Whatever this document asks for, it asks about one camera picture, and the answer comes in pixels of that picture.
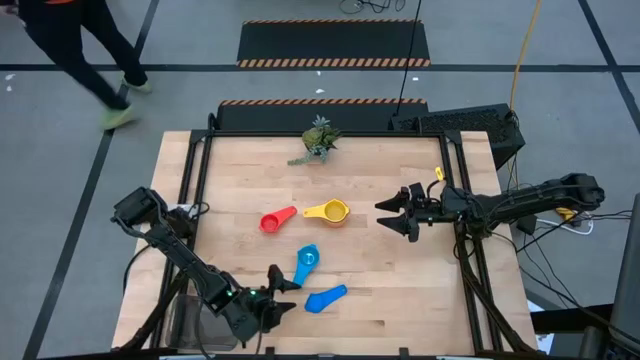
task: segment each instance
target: yellow clamp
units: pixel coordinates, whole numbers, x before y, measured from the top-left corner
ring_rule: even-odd
[[[442,173],[440,166],[436,168],[436,177],[438,178],[438,181],[444,180],[444,174]]]
[[[556,212],[562,217],[564,221],[571,220],[576,216],[573,210],[567,208],[556,208]]]

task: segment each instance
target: measuring cup handle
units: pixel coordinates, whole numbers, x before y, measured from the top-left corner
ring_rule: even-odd
[[[311,217],[320,217],[325,218],[324,209],[326,204],[318,205],[310,208],[306,208],[302,211],[302,216],[311,218]]]

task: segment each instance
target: yellow measuring cup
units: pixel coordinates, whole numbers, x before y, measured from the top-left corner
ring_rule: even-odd
[[[321,218],[333,227],[342,226],[349,215],[349,207],[344,202],[333,199],[327,203],[306,208],[302,215],[307,218]]]

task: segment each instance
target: white cable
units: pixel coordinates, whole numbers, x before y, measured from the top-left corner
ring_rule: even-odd
[[[583,236],[591,235],[591,233],[593,232],[593,219],[591,219],[591,214],[585,212],[585,215],[587,215],[587,218],[589,219],[589,223],[588,223],[589,230],[587,230],[587,231],[578,231],[578,230],[572,229],[572,228],[570,228],[570,227],[568,227],[566,225],[562,225],[560,227],[565,229],[565,230],[567,230],[567,231],[570,231],[570,232],[572,232],[574,234],[583,235]],[[553,222],[553,221],[550,221],[550,220],[537,219],[536,221],[537,222],[541,222],[543,224],[553,225],[553,226],[560,225],[559,223]]]

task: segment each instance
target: wooden tabletop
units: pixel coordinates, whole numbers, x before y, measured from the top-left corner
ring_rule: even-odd
[[[177,196],[188,147],[188,132],[167,132],[156,163],[152,188],[169,204]],[[485,133],[463,133],[473,192],[500,191]],[[262,346],[278,354],[393,355],[408,347],[412,355],[473,354],[462,279],[453,256],[450,224],[421,227],[417,243],[376,223],[392,213],[374,208],[400,186],[427,185],[441,166],[437,139],[342,138],[327,164],[290,167],[302,155],[298,138],[214,138],[204,200],[211,211],[200,220],[196,253],[230,272],[244,286],[267,284],[267,269],[277,264],[293,279],[296,252],[318,246],[321,261],[302,290],[278,295],[296,302],[280,326],[265,334]],[[455,152],[450,147],[457,174]],[[197,174],[199,160],[194,171]],[[193,199],[195,178],[191,184]],[[442,187],[432,191],[439,195]],[[344,227],[305,219],[302,209],[332,198],[351,208]],[[275,235],[258,229],[259,220],[290,205],[298,215]],[[510,237],[506,226],[496,232]],[[138,242],[138,249],[146,245]],[[533,327],[513,247],[504,239],[484,240],[495,303],[513,328],[536,347]],[[165,257],[152,249],[133,265],[113,345],[122,345],[144,322],[158,300]],[[321,314],[304,310],[312,292],[345,284],[348,295]],[[490,348],[486,315],[479,311],[485,348]],[[243,350],[255,351],[254,337]]]

